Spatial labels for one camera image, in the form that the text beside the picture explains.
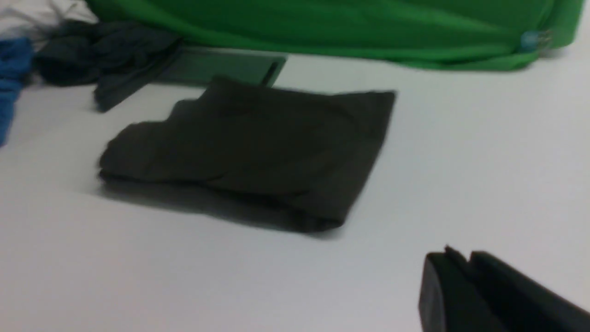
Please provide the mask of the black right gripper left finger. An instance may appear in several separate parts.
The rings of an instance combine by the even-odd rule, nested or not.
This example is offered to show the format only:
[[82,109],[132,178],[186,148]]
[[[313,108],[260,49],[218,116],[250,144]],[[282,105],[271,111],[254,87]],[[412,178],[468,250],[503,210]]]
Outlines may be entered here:
[[505,332],[471,279],[466,259],[446,247],[425,255],[419,295],[424,332]]

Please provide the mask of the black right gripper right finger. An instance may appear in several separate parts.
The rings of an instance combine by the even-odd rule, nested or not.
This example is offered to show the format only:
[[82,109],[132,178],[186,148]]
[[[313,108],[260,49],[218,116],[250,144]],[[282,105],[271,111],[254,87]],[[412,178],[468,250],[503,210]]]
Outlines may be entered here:
[[492,313],[508,332],[588,332],[589,312],[501,259],[474,251],[469,265]]

